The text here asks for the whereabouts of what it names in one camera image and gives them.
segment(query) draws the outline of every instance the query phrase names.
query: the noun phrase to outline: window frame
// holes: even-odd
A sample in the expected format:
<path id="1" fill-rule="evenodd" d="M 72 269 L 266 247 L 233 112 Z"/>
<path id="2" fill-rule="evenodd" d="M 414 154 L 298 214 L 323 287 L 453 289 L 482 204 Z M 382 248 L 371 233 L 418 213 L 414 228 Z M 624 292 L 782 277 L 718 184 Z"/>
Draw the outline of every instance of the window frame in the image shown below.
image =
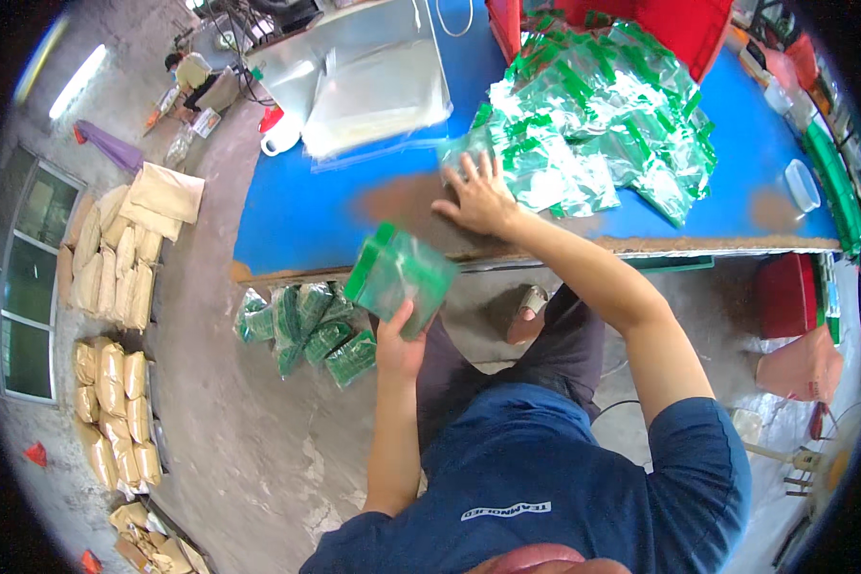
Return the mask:
<path id="1" fill-rule="evenodd" d="M 23 205 L 26 201 L 28 201 L 29 196 L 32 193 L 32 188 L 34 187 L 35 176 L 38 173 L 38 170 L 41 169 L 52 176 L 57 177 L 60 181 L 65 184 L 71 186 L 72 188 L 77 190 L 76 199 L 73 201 L 73 205 L 70 207 L 70 214 L 74 214 L 76 212 L 76 208 L 79 205 L 80 201 L 82 201 L 82 195 L 85 192 L 87 186 L 85 182 L 80 181 L 76 177 L 71 176 L 70 174 L 65 173 L 56 165 L 40 158 L 38 155 L 33 154 L 30 150 L 26 149 L 24 146 L 19 146 L 24 151 L 32 154 L 35 157 L 35 161 L 32 164 L 32 167 L 29 168 L 29 173 L 25 177 L 25 183 L 23 185 L 22 193 L 19 195 L 19 201 L 16 202 L 15 209 L 12 213 L 12 221 L 10 224 L 10 229 L 7 232 L 6 238 L 6 247 L 3 250 L 3 260 L 2 265 L 0 266 L 0 392 L 3 396 L 24 400 L 27 402 L 36 402 L 42 403 L 51 406 L 57 406 L 57 387 L 55 385 L 54 380 L 54 335 L 55 335 L 55 321 L 57 319 L 57 267 L 55 267 L 54 274 L 54 284 L 51 288 L 51 311 L 48 318 L 48 323 L 42 323 L 36 320 L 27 319 L 26 317 L 22 317 L 21 315 L 17 315 L 11 311 L 8 311 L 3 308 L 5 304 L 4 301 L 4 293 L 6 289 L 6 276 L 10 266 L 10 255 L 12 250 L 12 243 L 14 238 L 18 238 L 26 243 L 33 245 L 34 247 L 41 249 L 47 253 L 50 253 L 57 258 L 58 249 L 43 243 L 29 235 L 19 231 L 16 228 L 16 224 L 19 222 L 19 214 L 23 209 Z M 69 229 L 69 224 L 72 222 L 72 217 L 68 219 L 67 225 Z M 50 397 L 39 397 L 36 395 L 29 395 L 26 393 L 22 393 L 16 390 L 12 390 L 11 388 L 6 387 L 6 377 L 3 375 L 3 321 L 11 320 L 17 323 L 21 323 L 23 325 L 27 325 L 29 327 L 34 327 L 36 329 L 41 329 L 43 331 L 47 331 L 47 379 L 50 387 L 51 396 Z"/>

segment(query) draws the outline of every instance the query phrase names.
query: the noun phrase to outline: dark pants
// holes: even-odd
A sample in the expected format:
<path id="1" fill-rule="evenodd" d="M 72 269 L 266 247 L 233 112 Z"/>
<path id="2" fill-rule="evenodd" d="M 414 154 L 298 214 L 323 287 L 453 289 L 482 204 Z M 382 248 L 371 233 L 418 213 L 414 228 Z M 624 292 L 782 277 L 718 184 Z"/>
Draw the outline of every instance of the dark pants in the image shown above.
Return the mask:
<path id="1" fill-rule="evenodd" d="M 214 86 L 214 83 L 217 82 L 218 77 L 220 77 L 219 74 L 212 74 L 207 76 L 207 80 L 204 81 L 204 84 L 202 84 L 201 86 L 197 86 L 195 88 L 195 91 L 192 92 L 191 96 L 185 98 L 185 108 L 195 112 L 201 111 L 201 109 L 197 107 L 197 101 L 207 93 L 207 90 L 210 89 L 210 86 Z"/>
<path id="2" fill-rule="evenodd" d="M 437 317 L 428 329 L 424 362 L 418 373 L 420 451 L 456 420 L 482 391 L 501 383 L 550 388 L 580 405 L 590 419 L 599 413 L 593 393 L 602 374 L 606 323 L 567 286 L 545 306 L 545 326 L 526 353 L 510 368 L 485 375 L 450 340 Z M 377 317 L 370 315 L 376 331 Z"/>

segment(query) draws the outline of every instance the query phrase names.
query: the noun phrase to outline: purple umbrella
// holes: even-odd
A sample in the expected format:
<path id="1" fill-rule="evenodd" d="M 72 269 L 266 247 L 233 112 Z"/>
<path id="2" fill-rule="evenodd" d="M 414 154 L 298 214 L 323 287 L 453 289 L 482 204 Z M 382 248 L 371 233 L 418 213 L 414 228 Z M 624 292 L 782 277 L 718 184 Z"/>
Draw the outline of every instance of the purple umbrella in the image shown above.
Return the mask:
<path id="1" fill-rule="evenodd" d="M 78 120 L 73 124 L 73 133 L 77 136 L 79 144 L 92 142 L 103 154 L 107 155 L 116 166 L 136 175 L 143 167 L 143 152 L 133 145 L 128 145 L 99 130 L 92 123 Z"/>

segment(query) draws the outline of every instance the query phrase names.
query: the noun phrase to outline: person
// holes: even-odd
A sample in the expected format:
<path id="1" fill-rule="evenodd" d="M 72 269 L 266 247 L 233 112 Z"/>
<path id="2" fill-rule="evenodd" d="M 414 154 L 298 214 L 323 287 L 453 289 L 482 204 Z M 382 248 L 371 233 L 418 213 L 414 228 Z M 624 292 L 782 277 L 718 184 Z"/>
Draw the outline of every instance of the person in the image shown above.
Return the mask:
<path id="1" fill-rule="evenodd" d="M 175 75 L 179 89 L 187 95 L 184 107 L 195 112 L 201 111 L 197 107 L 198 99 L 214 86 L 220 75 L 211 74 L 210 64 L 198 52 L 191 52 L 187 56 L 181 52 L 172 52 L 166 56 L 165 64 L 166 71 Z"/>
<path id="2" fill-rule="evenodd" d="M 564 284 L 516 364 L 475 370 L 436 319 L 376 329 L 375 430 L 363 512 L 301 572 L 715 572 L 748 520 L 746 451 L 686 333 L 633 267 L 522 209 L 500 161 L 462 156 L 459 205 L 432 208 L 539 259 Z M 625 340 L 653 472 L 597 445 L 605 324 Z M 417 497 L 420 472 L 427 491 Z"/>

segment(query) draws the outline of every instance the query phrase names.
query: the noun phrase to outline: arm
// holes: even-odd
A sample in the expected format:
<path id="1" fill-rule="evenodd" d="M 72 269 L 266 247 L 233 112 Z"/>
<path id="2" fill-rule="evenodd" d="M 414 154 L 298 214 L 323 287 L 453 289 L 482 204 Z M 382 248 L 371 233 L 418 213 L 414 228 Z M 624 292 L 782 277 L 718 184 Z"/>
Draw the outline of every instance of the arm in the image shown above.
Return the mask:
<path id="1" fill-rule="evenodd" d="M 653 285 L 615 255 L 517 205 L 504 185 L 500 160 L 487 154 L 480 169 L 462 157 L 468 181 L 452 169 L 444 176 L 460 206 L 437 200 L 432 207 L 474 232 L 498 236 L 529 252 L 555 273 L 625 339 L 631 376 L 644 423 L 688 397 L 714 397 L 686 333 Z"/>
<path id="2" fill-rule="evenodd" d="M 414 304 L 406 300 L 391 321 L 380 322 L 376 330 L 376 418 L 364 512 L 396 516 L 418 495 L 421 463 L 416 383 L 426 334 L 414 341 L 399 336 L 413 309 Z"/>

